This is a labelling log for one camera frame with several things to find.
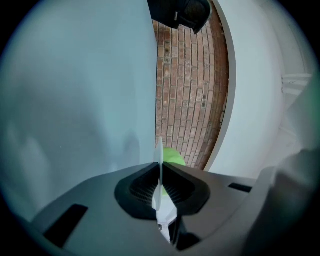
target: white wall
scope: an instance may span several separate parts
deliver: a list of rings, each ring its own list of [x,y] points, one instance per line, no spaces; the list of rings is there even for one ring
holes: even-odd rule
[[[251,177],[277,136],[283,113],[277,37],[252,0],[214,0],[229,54],[229,91],[206,171]]]
[[[153,162],[157,43],[146,0],[48,0],[0,69],[1,189],[31,220],[91,177]]]
[[[257,178],[263,168],[305,148],[303,136],[312,140],[310,130],[300,127],[306,119],[314,124],[306,118],[308,97],[295,109],[291,105],[317,62],[303,32],[277,2],[214,2],[225,32],[230,79],[221,132],[205,170]]]
[[[306,144],[302,143],[303,138],[297,134],[297,129],[306,123],[293,122],[298,111],[291,106],[307,88],[317,68],[308,40],[290,14],[273,0],[256,1],[272,24],[281,48],[284,111],[273,146],[261,168],[253,174],[254,177],[257,177],[263,168],[277,166],[285,158],[306,148]]]

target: black object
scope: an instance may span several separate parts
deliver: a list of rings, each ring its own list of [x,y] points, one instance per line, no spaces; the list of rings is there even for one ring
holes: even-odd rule
[[[231,183],[228,187],[231,189],[243,191],[246,193],[250,193],[250,191],[252,190],[251,186],[241,185],[237,183]]]
[[[178,215],[193,215],[200,211],[210,197],[208,185],[169,163],[163,163],[163,186],[178,210]],[[156,220],[152,199],[159,184],[158,163],[122,179],[115,187],[119,205],[132,217]]]
[[[122,179],[116,185],[114,197],[123,210],[132,217],[143,220],[157,220],[152,208],[152,198],[160,176],[157,162]]]
[[[172,29],[179,24],[197,34],[208,21],[212,8],[208,0],[148,0],[151,17]]]
[[[167,162],[163,163],[163,186],[180,216],[198,213],[210,197],[205,182]]]
[[[88,207],[72,205],[45,233],[44,237],[54,245],[62,248],[85,215]]]

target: black slot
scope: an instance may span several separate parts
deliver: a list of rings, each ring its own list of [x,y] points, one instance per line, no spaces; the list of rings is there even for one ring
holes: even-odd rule
[[[54,245],[62,248],[85,215],[88,207],[72,205],[45,233],[44,237]]]
[[[231,183],[228,187],[234,190],[239,190],[246,193],[250,193],[250,191],[252,190],[251,186],[241,185],[237,183]]]

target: brick wall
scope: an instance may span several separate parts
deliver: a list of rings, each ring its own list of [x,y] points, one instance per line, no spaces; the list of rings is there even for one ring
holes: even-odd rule
[[[153,21],[158,42],[156,145],[177,149],[187,166],[203,170],[217,141],[228,91],[228,53],[214,9],[194,35]]]

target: vent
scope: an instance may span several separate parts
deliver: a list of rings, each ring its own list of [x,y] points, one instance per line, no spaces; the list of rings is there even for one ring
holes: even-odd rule
[[[237,183],[231,183],[228,187],[231,189],[239,190],[246,193],[250,193],[250,191],[252,190],[251,186],[241,185]]]

